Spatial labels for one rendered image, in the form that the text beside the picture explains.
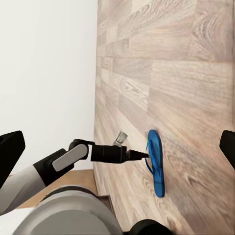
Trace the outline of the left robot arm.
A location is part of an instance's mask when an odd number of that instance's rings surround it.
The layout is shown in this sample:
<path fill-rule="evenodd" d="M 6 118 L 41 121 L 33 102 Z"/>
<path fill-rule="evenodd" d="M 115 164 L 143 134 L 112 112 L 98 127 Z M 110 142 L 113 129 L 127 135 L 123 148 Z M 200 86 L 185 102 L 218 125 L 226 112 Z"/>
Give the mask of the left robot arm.
<path fill-rule="evenodd" d="M 122 164 L 148 158 L 149 154 L 122 146 L 128 135 L 119 132 L 112 146 L 95 145 L 94 141 L 74 139 L 69 150 L 60 149 L 21 172 L 9 176 L 0 189 L 0 216 L 12 212 L 25 201 L 58 180 L 74 168 L 74 163 L 86 160 L 92 145 L 91 162 Z"/>

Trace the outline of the sandal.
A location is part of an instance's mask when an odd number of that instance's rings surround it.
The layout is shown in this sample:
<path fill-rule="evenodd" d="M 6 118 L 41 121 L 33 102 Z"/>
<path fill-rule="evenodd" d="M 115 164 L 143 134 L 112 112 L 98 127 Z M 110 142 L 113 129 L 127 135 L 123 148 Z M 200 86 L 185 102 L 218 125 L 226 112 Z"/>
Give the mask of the sandal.
<path fill-rule="evenodd" d="M 149 150 L 149 157 L 152 162 L 153 171 L 148 165 L 146 158 L 145 161 L 148 169 L 153 174 L 155 194 L 159 198 L 163 198 L 163 196 L 165 195 L 165 187 L 164 187 L 164 177 L 163 177 L 162 144 L 157 131 L 154 129 L 149 130 L 147 147 Z"/>

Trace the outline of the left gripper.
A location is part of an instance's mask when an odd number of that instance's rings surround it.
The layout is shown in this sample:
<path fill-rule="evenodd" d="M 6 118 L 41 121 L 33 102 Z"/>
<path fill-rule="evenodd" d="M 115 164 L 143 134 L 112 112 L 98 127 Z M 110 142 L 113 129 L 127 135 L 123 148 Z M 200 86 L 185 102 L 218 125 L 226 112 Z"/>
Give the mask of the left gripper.
<path fill-rule="evenodd" d="M 149 154 L 129 150 L 127 151 L 126 146 L 103 146 L 103 156 L 102 163 L 111 163 L 111 164 L 122 164 L 126 161 L 135 161 L 141 160 L 142 158 L 148 158 Z"/>

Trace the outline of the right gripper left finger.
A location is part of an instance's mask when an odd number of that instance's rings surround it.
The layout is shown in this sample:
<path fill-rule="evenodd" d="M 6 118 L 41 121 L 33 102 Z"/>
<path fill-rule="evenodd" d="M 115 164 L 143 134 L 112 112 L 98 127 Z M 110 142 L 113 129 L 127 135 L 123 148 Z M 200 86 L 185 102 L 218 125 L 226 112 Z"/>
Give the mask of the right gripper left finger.
<path fill-rule="evenodd" d="M 21 130 L 0 136 L 0 189 L 24 150 L 25 141 Z"/>

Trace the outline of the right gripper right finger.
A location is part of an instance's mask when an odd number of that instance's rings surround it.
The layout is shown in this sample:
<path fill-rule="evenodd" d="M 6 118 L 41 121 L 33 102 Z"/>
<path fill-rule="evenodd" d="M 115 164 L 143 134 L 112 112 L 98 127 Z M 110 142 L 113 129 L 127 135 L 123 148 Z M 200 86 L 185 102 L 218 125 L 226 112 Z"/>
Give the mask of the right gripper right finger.
<path fill-rule="evenodd" d="M 235 170 L 235 132 L 224 130 L 219 147 Z"/>

